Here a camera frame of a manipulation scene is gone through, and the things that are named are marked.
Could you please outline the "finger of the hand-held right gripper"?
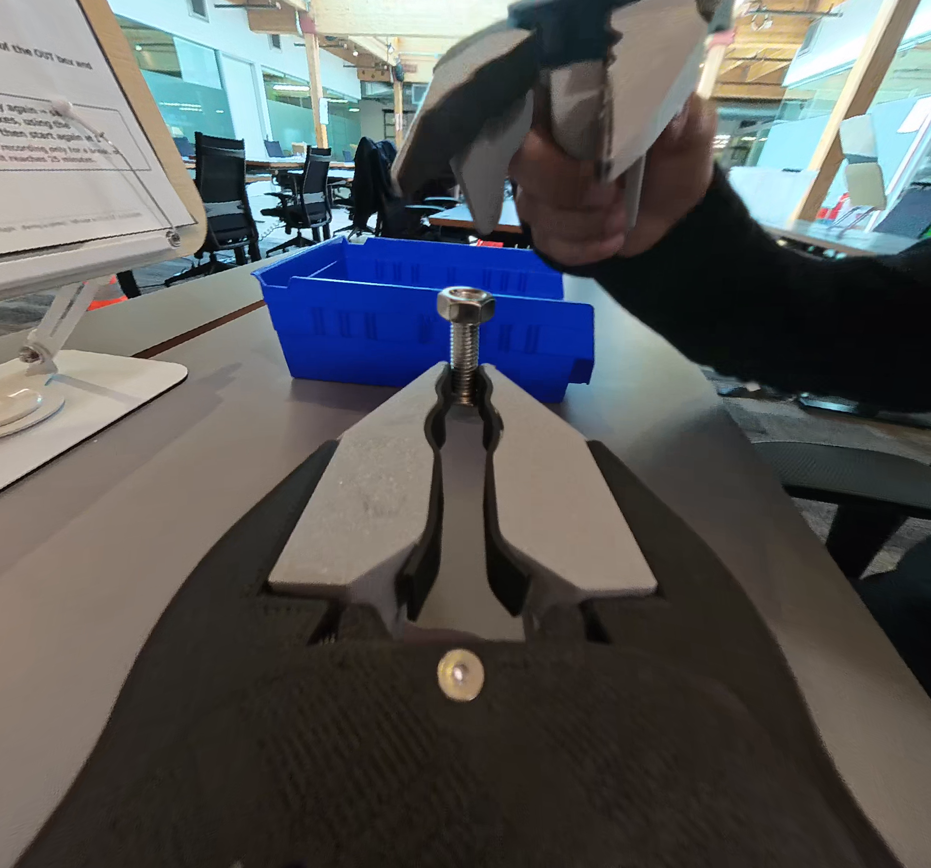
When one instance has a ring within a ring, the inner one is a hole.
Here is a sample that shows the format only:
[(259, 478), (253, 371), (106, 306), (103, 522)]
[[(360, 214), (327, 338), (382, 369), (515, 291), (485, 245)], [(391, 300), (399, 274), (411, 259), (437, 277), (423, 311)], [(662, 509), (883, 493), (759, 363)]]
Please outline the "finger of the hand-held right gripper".
[(695, 0), (637, 0), (605, 20), (605, 53), (550, 73), (550, 124), (612, 181), (638, 163), (697, 81), (707, 23)]
[(490, 235), (509, 165), (530, 129), (539, 71), (533, 31), (506, 22), (450, 47), (394, 160), (396, 192), (413, 196), (450, 170), (475, 230)]

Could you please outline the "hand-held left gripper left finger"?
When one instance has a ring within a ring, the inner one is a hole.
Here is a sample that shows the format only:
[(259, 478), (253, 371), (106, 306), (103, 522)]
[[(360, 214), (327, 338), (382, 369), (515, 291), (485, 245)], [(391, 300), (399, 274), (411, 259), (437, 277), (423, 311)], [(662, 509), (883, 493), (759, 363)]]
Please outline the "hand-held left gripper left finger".
[(343, 433), (268, 578), (277, 595), (416, 619), (436, 579), (443, 517), (446, 365)]

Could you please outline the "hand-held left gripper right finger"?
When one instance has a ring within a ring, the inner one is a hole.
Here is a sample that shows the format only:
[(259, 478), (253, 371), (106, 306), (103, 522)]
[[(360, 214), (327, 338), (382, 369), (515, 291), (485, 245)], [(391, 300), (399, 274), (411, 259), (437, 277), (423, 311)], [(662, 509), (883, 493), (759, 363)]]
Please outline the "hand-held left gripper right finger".
[(658, 580), (585, 435), (481, 367), (484, 567), (529, 636), (553, 609), (658, 595)]

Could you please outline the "blue plastic bin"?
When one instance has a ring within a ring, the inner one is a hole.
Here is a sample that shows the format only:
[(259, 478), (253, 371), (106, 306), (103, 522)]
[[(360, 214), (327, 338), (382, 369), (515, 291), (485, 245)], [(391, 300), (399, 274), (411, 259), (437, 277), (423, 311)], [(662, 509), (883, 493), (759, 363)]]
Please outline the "blue plastic bin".
[(480, 363), (543, 403), (588, 384), (595, 313), (565, 299), (562, 274), (525, 249), (333, 238), (254, 271), (294, 378), (401, 387), (449, 359), (448, 287), (495, 298)]

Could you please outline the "steel hex bolt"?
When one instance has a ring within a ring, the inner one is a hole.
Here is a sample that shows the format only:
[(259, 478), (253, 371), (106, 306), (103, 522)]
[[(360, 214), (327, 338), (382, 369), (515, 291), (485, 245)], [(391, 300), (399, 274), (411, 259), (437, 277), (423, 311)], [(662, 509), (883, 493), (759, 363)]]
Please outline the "steel hex bolt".
[(456, 404), (474, 405), (475, 381), (480, 365), (480, 329), (475, 323), (449, 325), (451, 396)]

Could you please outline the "steel hex nut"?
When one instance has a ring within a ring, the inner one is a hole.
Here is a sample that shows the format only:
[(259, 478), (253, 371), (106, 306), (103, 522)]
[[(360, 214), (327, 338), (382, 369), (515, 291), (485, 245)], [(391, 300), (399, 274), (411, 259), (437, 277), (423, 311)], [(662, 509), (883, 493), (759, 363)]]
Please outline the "steel hex nut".
[(478, 288), (448, 287), (437, 294), (436, 309), (450, 324), (480, 326), (495, 315), (495, 297)]

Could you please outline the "person's right forearm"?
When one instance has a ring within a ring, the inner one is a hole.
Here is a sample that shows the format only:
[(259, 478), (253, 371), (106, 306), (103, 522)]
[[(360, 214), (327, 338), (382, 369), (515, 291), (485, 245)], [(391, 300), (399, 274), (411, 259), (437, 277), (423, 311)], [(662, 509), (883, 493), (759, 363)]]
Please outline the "person's right forearm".
[(823, 259), (779, 246), (714, 171), (643, 254), (576, 269), (690, 360), (786, 392), (930, 409), (930, 248)]

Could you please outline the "person's right hand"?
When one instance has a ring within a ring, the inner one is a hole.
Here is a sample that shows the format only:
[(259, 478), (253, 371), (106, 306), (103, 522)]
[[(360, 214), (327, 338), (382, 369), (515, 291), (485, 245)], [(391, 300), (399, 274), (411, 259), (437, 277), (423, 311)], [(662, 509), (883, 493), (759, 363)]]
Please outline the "person's right hand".
[(548, 124), (546, 108), (538, 107), (509, 174), (536, 250), (560, 266), (643, 254), (699, 204), (712, 181), (717, 109), (696, 94), (646, 153), (635, 220), (626, 209), (630, 176), (600, 180), (594, 163), (555, 143)]

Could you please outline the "wooden office desk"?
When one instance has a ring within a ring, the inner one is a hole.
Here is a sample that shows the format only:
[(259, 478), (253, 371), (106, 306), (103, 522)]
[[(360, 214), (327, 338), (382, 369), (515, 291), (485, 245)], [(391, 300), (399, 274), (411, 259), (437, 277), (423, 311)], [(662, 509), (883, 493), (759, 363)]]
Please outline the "wooden office desk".
[(432, 227), (462, 229), (473, 232), (481, 238), (517, 236), (522, 232), (522, 225), (513, 199), (505, 199), (498, 221), (488, 231), (480, 231), (479, 223), (474, 220), (465, 203), (429, 215), (426, 221)]
[(821, 222), (797, 220), (791, 224), (759, 220), (758, 224), (781, 246), (797, 253), (823, 258), (893, 257), (929, 240), (880, 232), (845, 229)]

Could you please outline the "black jacket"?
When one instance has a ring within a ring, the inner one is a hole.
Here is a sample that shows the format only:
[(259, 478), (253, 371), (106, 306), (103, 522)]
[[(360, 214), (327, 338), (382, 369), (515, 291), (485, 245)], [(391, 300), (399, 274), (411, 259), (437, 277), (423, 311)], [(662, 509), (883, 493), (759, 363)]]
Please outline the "black jacket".
[(392, 182), (396, 155), (397, 149), (389, 140), (360, 138), (355, 149), (351, 187), (353, 233), (385, 238), (401, 238), (405, 233), (405, 203)]

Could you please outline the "wooden board on stand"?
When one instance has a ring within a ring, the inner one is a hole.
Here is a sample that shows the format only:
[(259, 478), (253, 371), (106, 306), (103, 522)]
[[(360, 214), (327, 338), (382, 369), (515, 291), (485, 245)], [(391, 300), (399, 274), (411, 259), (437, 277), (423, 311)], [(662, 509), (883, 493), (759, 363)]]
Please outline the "wooden board on stand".
[(869, 215), (884, 211), (887, 196), (883, 170), (878, 162), (877, 135), (872, 116), (864, 114), (844, 119), (839, 136), (849, 205), (836, 224), (845, 233)]

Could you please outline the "black mesh office chair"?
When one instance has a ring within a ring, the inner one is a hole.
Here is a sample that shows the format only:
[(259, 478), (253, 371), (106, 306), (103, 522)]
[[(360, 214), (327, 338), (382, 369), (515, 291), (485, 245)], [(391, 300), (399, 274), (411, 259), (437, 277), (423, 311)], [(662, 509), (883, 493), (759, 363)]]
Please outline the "black mesh office chair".
[(822, 443), (753, 447), (791, 497), (836, 507), (825, 546), (848, 579), (861, 579), (907, 520), (930, 518), (930, 466), (917, 460)]

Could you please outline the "person's dark trousers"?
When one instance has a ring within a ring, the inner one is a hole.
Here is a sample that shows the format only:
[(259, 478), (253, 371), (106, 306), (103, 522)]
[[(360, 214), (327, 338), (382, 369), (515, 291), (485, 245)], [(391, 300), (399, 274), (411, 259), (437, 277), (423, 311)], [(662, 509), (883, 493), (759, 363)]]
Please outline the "person's dark trousers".
[(853, 587), (930, 694), (930, 538), (910, 548), (894, 569), (854, 581)]

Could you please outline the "wooden backing board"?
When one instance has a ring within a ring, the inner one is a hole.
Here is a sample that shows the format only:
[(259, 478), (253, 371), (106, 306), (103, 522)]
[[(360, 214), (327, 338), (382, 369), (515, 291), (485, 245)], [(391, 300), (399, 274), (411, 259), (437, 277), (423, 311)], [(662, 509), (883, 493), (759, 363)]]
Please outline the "wooden backing board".
[(181, 257), (199, 250), (207, 234), (206, 213), (188, 170), (173, 143), (156, 101), (144, 80), (107, 0), (76, 0), (109, 63), (128, 104), (176, 194), (192, 217), (180, 227), (176, 252)]

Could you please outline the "printed instruction sheet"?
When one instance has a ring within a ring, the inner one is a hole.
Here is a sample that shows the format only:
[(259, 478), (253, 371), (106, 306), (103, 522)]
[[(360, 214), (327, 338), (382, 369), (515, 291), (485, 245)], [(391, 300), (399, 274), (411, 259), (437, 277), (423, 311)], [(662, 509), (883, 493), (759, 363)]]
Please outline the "printed instruction sheet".
[(1, 0), (2, 254), (192, 224), (79, 0)]

